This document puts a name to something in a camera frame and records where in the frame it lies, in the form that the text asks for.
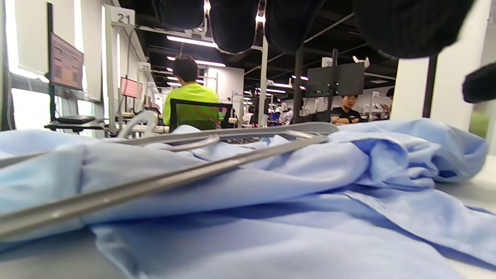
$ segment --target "black fabric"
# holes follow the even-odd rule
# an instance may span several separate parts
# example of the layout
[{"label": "black fabric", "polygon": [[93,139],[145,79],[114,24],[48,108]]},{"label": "black fabric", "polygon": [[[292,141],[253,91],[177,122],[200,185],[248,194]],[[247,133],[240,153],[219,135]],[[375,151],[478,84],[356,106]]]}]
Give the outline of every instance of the black fabric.
[{"label": "black fabric", "polygon": [[269,0],[264,26],[269,44],[283,52],[296,52],[303,45],[310,25],[325,2],[326,0]]},{"label": "black fabric", "polygon": [[160,24],[167,30],[199,27],[205,18],[204,0],[152,0]]},{"label": "black fabric", "polygon": [[354,0],[360,32],[398,58],[438,54],[456,42],[474,0]]},{"label": "black fabric", "polygon": [[339,115],[339,118],[351,118],[351,119],[354,119],[354,118],[361,119],[362,118],[358,111],[350,109],[350,111],[345,112],[342,107],[333,108],[331,111],[331,114],[337,114],[337,115]]},{"label": "black fabric", "polygon": [[463,99],[467,103],[496,99],[496,63],[484,66],[465,77]]},{"label": "black fabric", "polygon": [[210,30],[221,52],[240,54],[253,45],[259,0],[210,0]]}]

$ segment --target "white pillar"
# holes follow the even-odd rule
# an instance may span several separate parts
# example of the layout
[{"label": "white pillar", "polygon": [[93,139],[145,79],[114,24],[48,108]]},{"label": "white pillar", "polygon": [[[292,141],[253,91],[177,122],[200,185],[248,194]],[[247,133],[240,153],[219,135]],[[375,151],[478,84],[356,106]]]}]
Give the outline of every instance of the white pillar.
[{"label": "white pillar", "polygon": [[400,59],[391,108],[392,120],[422,117],[429,59]]},{"label": "white pillar", "polygon": [[468,131],[473,105],[463,101],[465,76],[481,66],[491,0],[476,0],[458,41],[438,56],[431,118]]},{"label": "white pillar", "polygon": [[[468,131],[472,105],[465,103],[465,76],[481,66],[484,35],[492,0],[476,0],[460,30],[458,41],[437,59],[431,118]],[[429,59],[400,60],[391,119],[422,117]]]}]

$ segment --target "desk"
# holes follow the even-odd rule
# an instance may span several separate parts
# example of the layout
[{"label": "desk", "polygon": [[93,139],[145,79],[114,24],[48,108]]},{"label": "desk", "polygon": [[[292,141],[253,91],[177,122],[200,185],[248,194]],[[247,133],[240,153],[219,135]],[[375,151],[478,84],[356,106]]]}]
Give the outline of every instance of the desk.
[{"label": "desk", "polygon": [[103,130],[104,122],[101,119],[95,119],[84,124],[66,124],[59,121],[52,121],[45,125],[46,129],[55,131],[56,129],[69,129],[74,133],[80,133],[83,130]]},{"label": "desk", "polygon": [[[496,212],[495,169],[496,156],[489,156],[483,170],[471,181],[439,189],[467,205]],[[127,279],[98,251],[94,241],[95,235],[83,229],[1,253],[1,279]],[[496,272],[453,260],[449,262],[466,279],[496,279]]]}]

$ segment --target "black chair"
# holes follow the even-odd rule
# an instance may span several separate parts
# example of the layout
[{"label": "black chair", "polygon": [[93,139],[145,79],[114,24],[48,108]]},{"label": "black chair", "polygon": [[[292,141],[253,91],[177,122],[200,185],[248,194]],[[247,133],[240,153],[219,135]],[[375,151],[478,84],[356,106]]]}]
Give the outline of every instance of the black chair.
[{"label": "black chair", "polygon": [[180,125],[190,125],[199,130],[229,128],[232,104],[204,103],[171,99],[169,132]]}]

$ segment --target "pipe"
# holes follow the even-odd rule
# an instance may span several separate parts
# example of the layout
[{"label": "pipe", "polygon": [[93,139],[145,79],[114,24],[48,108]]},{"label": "pipe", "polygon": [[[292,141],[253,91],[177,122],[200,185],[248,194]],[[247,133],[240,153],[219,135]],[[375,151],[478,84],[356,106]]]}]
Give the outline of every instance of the pipe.
[{"label": "pipe", "polygon": [[[304,42],[303,42],[303,43],[304,43],[304,44],[305,44],[305,43],[308,43],[309,41],[311,41],[311,40],[315,39],[316,37],[318,37],[318,36],[320,36],[320,35],[324,34],[325,32],[327,32],[327,31],[331,30],[332,28],[334,28],[334,27],[338,26],[339,24],[341,24],[341,23],[345,22],[346,20],[348,20],[348,19],[352,18],[354,15],[355,15],[355,13],[354,13],[354,12],[352,12],[352,13],[348,14],[347,16],[345,16],[345,17],[341,18],[340,20],[338,20],[338,21],[334,22],[333,24],[329,25],[329,26],[328,26],[328,27],[326,27],[324,30],[322,30],[322,31],[318,32],[317,34],[315,34],[315,35],[311,36],[310,38],[308,38],[308,39],[304,40]],[[277,56],[275,56],[275,57],[271,58],[271,59],[270,59],[269,61],[267,61],[267,62],[272,62],[272,61],[274,61],[274,60],[278,59],[279,57],[281,57],[281,56],[283,56],[283,55],[285,55],[285,54],[287,54],[287,53],[283,52],[283,53],[281,53],[281,54],[279,54],[279,55],[277,55]],[[252,71],[254,71],[254,70],[256,70],[256,69],[258,69],[258,67],[260,67],[260,65],[258,65],[258,66],[256,66],[256,67],[254,67],[254,68],[252,68],[252,69],[250,69],[250,70],[248,70],[247,72],[245,72],[245,75],[247,75],[247,74],[251,73]]]}]

